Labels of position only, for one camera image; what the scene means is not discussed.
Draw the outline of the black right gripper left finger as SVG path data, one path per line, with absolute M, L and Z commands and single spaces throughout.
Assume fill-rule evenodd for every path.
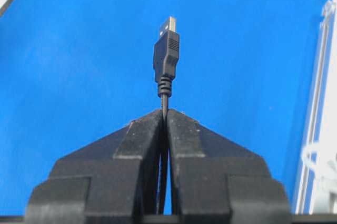
M 34 188 L 26 223 L 134 223 L 158 212 L 162 112 L 156 110 L 61 159 Z

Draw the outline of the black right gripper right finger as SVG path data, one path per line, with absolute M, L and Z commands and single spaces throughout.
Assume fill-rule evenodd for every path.
M 182 223 L 290 223 L 289 201 L 264 159 L 169 110 L 174 210 Z

